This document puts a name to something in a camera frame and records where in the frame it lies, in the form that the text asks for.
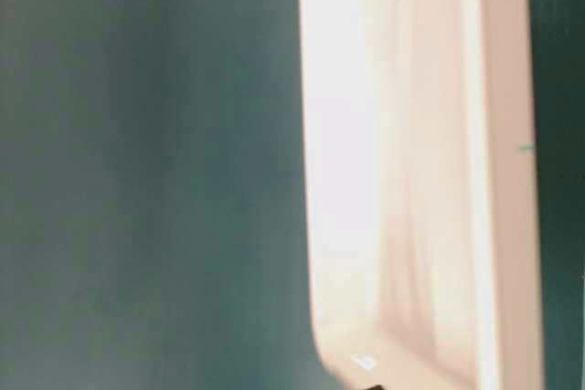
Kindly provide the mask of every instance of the teal background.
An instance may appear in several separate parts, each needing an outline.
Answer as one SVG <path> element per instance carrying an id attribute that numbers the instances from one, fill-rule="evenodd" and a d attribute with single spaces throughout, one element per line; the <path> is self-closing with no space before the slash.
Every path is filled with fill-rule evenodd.
<path id="1" fill-rule="evenodd" d="M 297 0 L 0 0 L 0 388 L 338 388 L 297 24 Z"/>
<path id="2" fill-rule="evenodd" d="M 581 389 L 585 2 L 530 0 L 548 390 Z"/>

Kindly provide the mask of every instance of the dark green wall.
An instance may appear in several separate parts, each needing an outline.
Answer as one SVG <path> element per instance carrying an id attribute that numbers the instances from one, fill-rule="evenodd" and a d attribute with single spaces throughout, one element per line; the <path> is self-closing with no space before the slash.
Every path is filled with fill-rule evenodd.
<path id="1" fill-rule="evenodd" d="M 581 383 L 585 1 L 531 0 L 548 390 Z"/>
<path id="2" fill-rule="evenodd" d="M 297 23 L 297 0 L 0 0 L 0 388 L 337 388 Z"/>

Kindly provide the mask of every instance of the white plastic container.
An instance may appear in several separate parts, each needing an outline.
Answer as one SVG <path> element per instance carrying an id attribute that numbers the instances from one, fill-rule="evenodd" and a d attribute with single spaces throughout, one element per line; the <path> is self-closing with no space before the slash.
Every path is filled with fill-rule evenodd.
<path id="1" fill-rule="evenodd" d="M 348 388 L 541 390 L 527 0 L 301 0 L 314 339 Z"/>

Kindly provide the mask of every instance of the green mark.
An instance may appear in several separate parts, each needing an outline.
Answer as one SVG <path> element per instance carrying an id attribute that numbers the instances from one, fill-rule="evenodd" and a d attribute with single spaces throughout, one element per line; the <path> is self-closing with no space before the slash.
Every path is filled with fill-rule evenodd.
<path id="1" fill-rule="evenodd" d="M 523 153 L 527 151 L 534 151 L 534 145 L 520 145 L 518 146 L 518 151 L 521 151 Z"/>

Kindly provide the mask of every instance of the green surface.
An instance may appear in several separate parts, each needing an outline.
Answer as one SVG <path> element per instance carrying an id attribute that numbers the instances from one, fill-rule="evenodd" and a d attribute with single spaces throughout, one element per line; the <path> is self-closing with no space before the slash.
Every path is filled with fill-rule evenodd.
<path id="1" fill-rule="evenodd" d="M 585 0 L 530 0 L 547 390 L 581 386 Z"/>
<path id="2" fill-rule="evenodd" d="M 0 0 L 0 388 L 338 388 L 297 0 Z"/>

